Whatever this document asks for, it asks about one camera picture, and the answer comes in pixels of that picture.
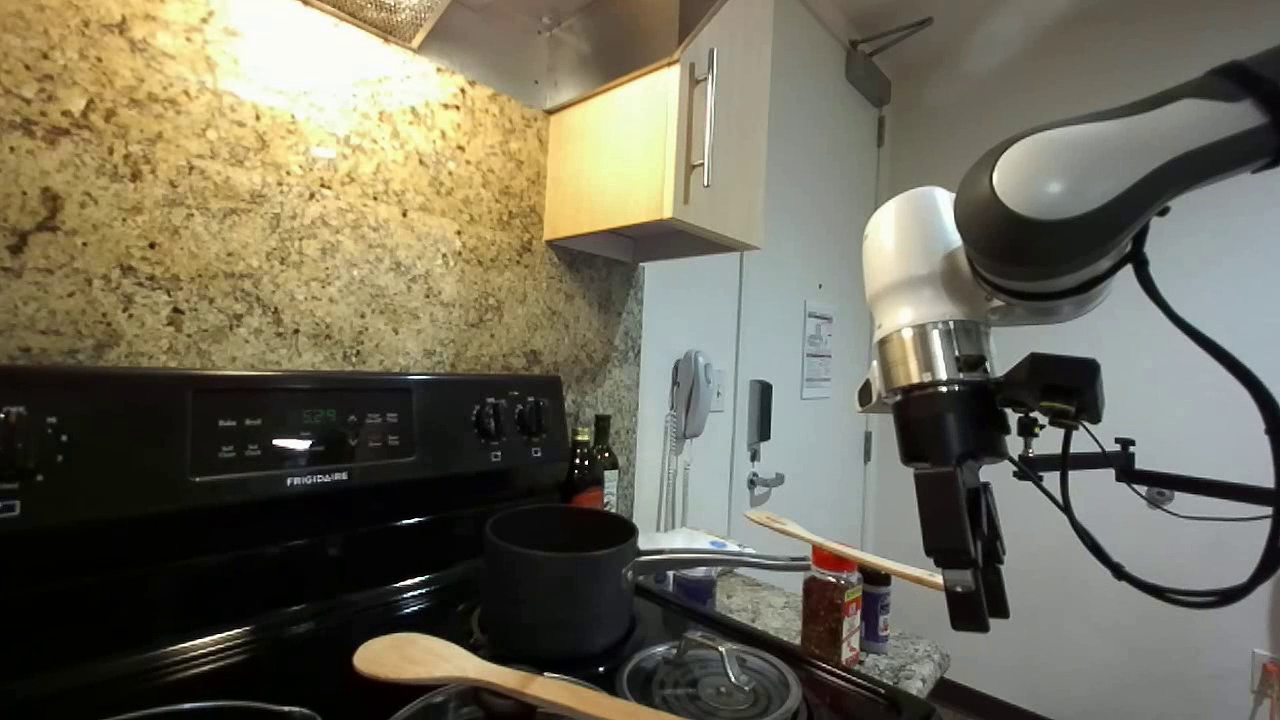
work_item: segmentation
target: black stove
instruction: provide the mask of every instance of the black stove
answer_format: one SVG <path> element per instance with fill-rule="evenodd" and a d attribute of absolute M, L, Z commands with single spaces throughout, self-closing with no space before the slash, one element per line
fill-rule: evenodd
<path fill-rule="evenodd" d="M 615 691 L 640 653 L 720 634 L 786 663 L 805 715 L 932 715 L 866 675 L 634 581 L 615 646 L 539 658 L 476 621 L 501 508 L 557 505 L 553 376 L 0 370 L 0 715 L 262 702 L 324 720 L 534 715 L 476 689 L 382 689 L 382 630 Z"/>

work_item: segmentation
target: jar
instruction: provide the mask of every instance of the jar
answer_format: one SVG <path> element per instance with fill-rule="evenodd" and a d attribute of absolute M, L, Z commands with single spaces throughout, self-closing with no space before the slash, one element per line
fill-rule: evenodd
<path fill-rule="evenodd" d="M 890 585 L 888 572 L 863 567 L 863 655 L 885 655 L 888 653 L 888 630 L 890 630 Z"/>
<path fill-rule="evenodd" d="M 801 594 L 801 646 L 829 663 L 860 663 L 863 585 L 857 562 L 829 546 L 812 546 Z"/>

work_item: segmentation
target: black pot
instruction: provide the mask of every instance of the black pot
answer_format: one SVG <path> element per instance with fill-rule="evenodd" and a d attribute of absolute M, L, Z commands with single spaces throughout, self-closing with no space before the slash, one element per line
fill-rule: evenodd
<path fill-rule="evenodd" d="M 481 630 L 516 655 L 583 658 L 630 628 L 634 525 L 589 508 L 511 508 L 484 525 Z"/>

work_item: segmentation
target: door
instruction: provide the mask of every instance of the door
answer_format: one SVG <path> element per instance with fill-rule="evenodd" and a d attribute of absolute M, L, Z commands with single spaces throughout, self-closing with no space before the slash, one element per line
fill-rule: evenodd
<path fill-rule="evenodd" d="M 758 508 L 832 539 L 860 539 L 863 415 L 857 382 L 866 367 L 860 294 L 860 233 L 875 200 L 875 107 L 842 81 L 842 43 L 805 9 L 779 3 L 766 135 L 766 240 L 744 253 L 737 449 L 726 528 L 739 543 L 801 552 L 758 532 L 746 476 L 784 482 Z M 773 441 L 750 459 L 750 381 L 773 382 Z"/>

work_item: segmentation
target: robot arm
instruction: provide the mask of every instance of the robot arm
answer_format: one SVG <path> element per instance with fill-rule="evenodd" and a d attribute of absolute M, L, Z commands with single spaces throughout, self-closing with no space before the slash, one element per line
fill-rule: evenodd
<path fill-rule="evenodd" d="M 1082 314 L 1168 200 L 1275 161 L 1280 49 L 1013 135 L 968 166 L 956 194 L 910 187 L 875 207 L 863 236 L 875 364 L 860 405 L 895 419 L 950 628 L 984 630 L 988 616 L 1009 616 L 997 498 L 976 476 L 1009 459 L 1004 408 L 1035 386 L 1081 386 L 1072 410 L 1098 419 L 1097 364 L 1031 356 L 998 381 L 988 327 Z"/>

